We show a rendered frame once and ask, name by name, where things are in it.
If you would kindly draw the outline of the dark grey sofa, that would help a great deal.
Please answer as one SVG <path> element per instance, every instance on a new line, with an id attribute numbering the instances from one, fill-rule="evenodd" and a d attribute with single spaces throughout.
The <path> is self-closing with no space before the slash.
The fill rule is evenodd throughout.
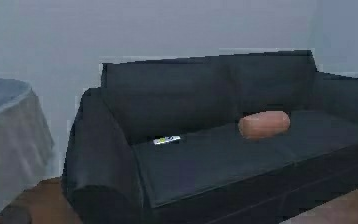
<path id="1" fill-rule="evenodd" d="M 290 128 L 243 137 L 265 111 Z M 154 145 L 165 136 L 181 140 Z M 62 189 L 83 224 L 279 224 L 358 189 L 358 78 L 308 50 L 106 63 Z"/>

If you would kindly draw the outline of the orange bolster cushion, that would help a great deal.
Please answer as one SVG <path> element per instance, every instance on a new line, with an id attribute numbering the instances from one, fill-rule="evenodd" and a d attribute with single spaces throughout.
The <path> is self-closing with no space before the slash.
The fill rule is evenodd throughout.
<path id="1" fill-rule="evenodd" d="M 290 128 L 290 117 L 283 111 L 265 111 L 241 118 L 238 130 L 246 139 L 269 138 Z"/>

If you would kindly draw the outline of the table with grey cloth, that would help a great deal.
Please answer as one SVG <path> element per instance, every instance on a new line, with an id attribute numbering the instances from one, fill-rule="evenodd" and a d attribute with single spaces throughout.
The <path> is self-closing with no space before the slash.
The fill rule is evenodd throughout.
<path id="1" fill-rule="evenodd" d="M 32 87 L 0 78 L 0 211 L 43 179 L 53 146 Z"/>

